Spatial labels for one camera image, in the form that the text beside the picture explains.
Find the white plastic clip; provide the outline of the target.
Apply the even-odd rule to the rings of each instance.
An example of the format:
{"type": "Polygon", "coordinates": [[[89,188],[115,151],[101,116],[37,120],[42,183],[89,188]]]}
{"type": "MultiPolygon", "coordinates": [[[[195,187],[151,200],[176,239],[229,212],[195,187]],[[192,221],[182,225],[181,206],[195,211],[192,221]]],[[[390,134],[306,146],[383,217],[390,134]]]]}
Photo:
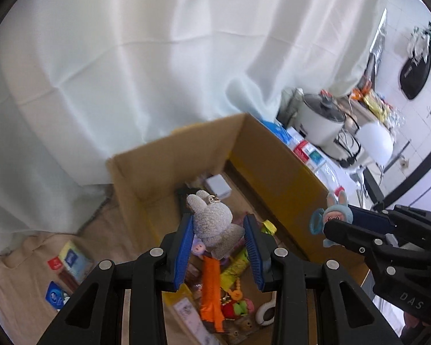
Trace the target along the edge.
{"type": "Polygon", "coordinates": [[[256,312],[255,320],[260,326],[271,325],[275,320],[276,313],[276,292],[272,292],[271,299],[262,304],[256,312]]]}

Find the yellow blue tissue pack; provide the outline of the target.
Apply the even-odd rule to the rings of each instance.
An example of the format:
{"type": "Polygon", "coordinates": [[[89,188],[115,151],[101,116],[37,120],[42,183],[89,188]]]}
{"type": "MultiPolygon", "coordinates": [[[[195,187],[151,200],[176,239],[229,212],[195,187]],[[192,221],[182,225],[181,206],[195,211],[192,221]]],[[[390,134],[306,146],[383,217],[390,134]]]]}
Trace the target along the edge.
{"type": "Polygon", "coordinates": [[[93,261],[73,241],[62,247],[58,258],[78,283],[87,277],[93,267],[93,261]]]}

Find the yellow green snack stick pack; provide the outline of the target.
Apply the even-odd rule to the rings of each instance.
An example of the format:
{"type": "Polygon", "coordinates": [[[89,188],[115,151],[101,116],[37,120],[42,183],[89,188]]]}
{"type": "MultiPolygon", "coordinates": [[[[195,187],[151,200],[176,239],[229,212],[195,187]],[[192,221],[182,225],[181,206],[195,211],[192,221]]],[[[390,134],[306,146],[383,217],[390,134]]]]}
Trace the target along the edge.
{"type": "MultiPolygon", "coordinates": [[[[270,221],[264,221],[261,226],[261,232],[274,235],[277,231],[276,226],[270,221]]],[[[229,292],[236,280],[242,276],[244,271],[250,266],[250,261],[245,247],[240,250],[231,264],[220,274],[220,286],[225,292],[229,292]]]]}

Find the maroon snack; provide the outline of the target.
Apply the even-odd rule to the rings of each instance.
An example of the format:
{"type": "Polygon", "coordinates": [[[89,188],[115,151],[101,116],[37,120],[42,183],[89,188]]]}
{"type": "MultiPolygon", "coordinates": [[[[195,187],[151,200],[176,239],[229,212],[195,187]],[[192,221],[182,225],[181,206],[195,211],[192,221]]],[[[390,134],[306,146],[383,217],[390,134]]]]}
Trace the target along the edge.
{"type": "Polygon", "coordinates": [[[174,310],[198,344],[211,345],[220,343],[213,334],[206,330],[198,312],[187,298],[178,301],[174,305],[174,310]]]}

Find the pale green curtain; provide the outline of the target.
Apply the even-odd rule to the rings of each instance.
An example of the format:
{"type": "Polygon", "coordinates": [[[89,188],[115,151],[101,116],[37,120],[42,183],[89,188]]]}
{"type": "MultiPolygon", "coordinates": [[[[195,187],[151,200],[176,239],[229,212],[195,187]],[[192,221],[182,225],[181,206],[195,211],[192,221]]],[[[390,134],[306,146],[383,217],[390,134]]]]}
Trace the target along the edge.
{"type": "Polygon", "coordinates": [[[197,122],[271,120],[285,87],[362,76],[388,0],[0,0],[0,252],[72,233],[115,154],[197,122]]]}

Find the brown cardboard box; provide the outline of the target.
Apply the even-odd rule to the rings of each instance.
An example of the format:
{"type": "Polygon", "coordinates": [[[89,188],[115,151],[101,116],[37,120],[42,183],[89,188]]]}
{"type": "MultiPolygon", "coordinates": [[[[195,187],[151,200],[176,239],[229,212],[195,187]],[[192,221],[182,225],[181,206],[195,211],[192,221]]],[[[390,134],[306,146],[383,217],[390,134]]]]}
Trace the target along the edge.
{"type": "Polygon", "coordinates": [[[325,187],[252,116],[239,114],[189,126],[108,161],[124,220],[130,226],[137,220],[148,223],[159,241],[161,231],[180,224],[177,187],[225,167],[235,170],[290,235],[300,250],[297,257],[319,265],[333,259],[361,285],[367,274],[363,258],[340,246],[325,248],[322,238],[308,230],[312,212],[324,203],[325,187]]]}

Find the red sausage snack packet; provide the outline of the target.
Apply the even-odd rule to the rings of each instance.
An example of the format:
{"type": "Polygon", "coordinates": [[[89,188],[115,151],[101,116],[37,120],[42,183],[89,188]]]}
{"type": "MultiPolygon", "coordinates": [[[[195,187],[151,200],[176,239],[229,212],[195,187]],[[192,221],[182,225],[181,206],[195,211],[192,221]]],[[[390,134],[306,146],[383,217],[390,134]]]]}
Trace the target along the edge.
{"type": "Polygon", "coordinates": [[[60,280],[69,288],[71,292],[75,292],[78,287],[79,283],[76,281],[76,279],[73,278],[73,276],[66,271],[65,269],[61,270],[58,273],[58,277],[60,280]]]}

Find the grey plush pig keychain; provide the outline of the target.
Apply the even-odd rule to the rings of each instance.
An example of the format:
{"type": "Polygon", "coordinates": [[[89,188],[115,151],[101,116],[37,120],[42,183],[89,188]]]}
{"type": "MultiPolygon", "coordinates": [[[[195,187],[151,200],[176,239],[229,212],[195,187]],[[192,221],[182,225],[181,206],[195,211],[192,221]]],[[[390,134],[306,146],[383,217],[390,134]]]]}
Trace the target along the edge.
{"type": "Polygon", "coordinates": [[[233,223],[230,208],[205,190],[189,194],[186,203],[193,213],[195,236],[203,242],[212,258],[226,258],[244,237],[244,228],[233,223]]]}

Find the orange snack bar wrapper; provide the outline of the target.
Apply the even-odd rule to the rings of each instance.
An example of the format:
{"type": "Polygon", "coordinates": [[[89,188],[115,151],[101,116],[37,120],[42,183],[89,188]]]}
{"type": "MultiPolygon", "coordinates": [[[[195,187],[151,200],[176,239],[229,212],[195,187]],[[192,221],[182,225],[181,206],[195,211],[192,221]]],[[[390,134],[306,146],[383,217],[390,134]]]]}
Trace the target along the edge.
{"type": "Polygon", "coordinates": [[[220,304],[220,261],[209,256],[203,257],[200,317],[209,323],[216,333],[223,333],[225,320],[220,304]]]}

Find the white chair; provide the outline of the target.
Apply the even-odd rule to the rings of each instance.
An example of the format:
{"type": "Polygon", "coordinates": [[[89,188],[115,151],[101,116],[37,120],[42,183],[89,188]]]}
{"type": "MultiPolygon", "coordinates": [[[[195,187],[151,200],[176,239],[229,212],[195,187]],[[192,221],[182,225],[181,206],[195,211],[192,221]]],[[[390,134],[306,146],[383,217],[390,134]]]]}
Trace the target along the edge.
{"type": "Polygon", "coordinates": [[[377,122],[368,122],[356,133],[363,151],[378,165],[384,167],[389,162],[394,140],[386,127],[377,122]]]}

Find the dark green snack packet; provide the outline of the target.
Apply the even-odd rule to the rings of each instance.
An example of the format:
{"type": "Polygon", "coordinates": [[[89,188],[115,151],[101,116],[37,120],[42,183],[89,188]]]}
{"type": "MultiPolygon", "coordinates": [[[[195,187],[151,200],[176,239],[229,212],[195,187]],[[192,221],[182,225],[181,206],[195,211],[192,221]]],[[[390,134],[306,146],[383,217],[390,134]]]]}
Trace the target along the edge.
{"type": "Polygon", "coordinates": [[[187,197],[190,194],[196,194],[198,189],[196,188],[188,188],[187,186],[183,186],[175,191],[177,202],[179,205],[180,214],[183,216],[187,213],[192,213],[192,210],[187,205],[187,197]]]}

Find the small red sachet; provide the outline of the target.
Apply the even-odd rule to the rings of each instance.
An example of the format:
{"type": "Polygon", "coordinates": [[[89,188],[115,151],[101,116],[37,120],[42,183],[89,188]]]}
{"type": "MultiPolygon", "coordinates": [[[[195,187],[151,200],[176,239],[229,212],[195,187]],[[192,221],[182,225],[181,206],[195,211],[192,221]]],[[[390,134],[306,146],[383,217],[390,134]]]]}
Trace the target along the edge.
{"type": "Polygon", "coordinates": [[[64,264],[62,264],[62,261],[58,257],[54,257],[47,261],[47,264],[50,269],[53,271],[58,271],[64,267],[64,264]]]}

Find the light blue plush keychain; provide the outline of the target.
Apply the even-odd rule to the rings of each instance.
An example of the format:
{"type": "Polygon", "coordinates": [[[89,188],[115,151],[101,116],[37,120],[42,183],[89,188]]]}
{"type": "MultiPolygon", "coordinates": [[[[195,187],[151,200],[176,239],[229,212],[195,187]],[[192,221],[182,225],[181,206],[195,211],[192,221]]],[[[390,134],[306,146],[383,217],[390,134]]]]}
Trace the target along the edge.
{"type": "Polygon", "coordinates": [[[326,197],[325,209],[319,208],[314,211],[309,220],[309,231],[313,235],[323,234],[324,226],[328,221],[353,222],[353,213],[349,208],[347,194],[343,188],[339,189],[338,195],[329,192],[326,197]]]}

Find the purple plush doll keychain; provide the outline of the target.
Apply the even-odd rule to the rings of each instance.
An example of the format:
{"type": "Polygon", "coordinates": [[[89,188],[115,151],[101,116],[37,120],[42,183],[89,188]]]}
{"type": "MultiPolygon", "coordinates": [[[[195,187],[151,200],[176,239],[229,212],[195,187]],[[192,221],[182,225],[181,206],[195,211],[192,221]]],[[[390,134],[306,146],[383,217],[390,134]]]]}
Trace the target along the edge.
{"type": "Polygon", "coordinates": [[[192,246],[191,246],[191,253],[194,256],[197,256],[198,258],[203,258],[203,255],[206,252],[205,244],[199,239],[195,238],[193,240],[192,246]]]}

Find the small white box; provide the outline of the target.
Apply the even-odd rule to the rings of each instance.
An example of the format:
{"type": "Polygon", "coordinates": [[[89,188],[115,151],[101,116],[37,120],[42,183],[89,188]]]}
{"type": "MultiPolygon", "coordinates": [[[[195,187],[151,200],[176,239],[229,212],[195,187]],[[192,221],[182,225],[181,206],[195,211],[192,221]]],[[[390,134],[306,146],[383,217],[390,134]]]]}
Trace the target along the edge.
{"type": "Polygon", "coordinates": [[[220,200],[229,198],[232,193],[231,186],[221,174],[206,178],[204,186],[209,193],[215,195],[220,200]]]}

